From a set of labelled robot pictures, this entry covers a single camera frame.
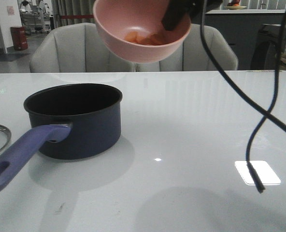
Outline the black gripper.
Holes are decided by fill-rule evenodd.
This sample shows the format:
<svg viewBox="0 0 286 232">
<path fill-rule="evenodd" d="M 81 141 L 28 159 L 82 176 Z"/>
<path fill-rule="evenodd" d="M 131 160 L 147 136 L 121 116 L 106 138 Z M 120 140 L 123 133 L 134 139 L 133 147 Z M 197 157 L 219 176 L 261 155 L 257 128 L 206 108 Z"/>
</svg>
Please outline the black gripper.
<svg viewBox="0 0 286 232">
<path fill-rule="evenodd" d="M 222 3 L 222 0 L 170 0 L 161 23 L 165 30 L 173 31 L 185 14 L 195 18 L 218 8 Z"/>
</svg>

